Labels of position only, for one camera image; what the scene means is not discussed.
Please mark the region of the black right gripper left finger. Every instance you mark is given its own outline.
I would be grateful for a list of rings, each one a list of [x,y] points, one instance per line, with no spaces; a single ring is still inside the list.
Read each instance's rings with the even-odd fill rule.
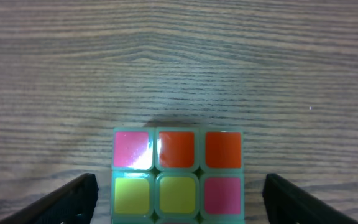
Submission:
[[[85,173],[0,224],[90,224],[98,201],[96,176]]]

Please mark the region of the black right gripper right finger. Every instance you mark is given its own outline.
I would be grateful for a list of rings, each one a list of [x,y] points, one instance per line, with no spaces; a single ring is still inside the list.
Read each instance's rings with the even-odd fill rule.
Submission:
[[[267,174],[262,196],[270,224],[358,224],[278,174]]]

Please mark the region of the multicolour puzzle cube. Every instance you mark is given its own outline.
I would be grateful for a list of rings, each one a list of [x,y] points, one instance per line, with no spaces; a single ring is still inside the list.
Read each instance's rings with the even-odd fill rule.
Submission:
[[[113,223],[244,223],[243,135],[230,128],[115,128]]]

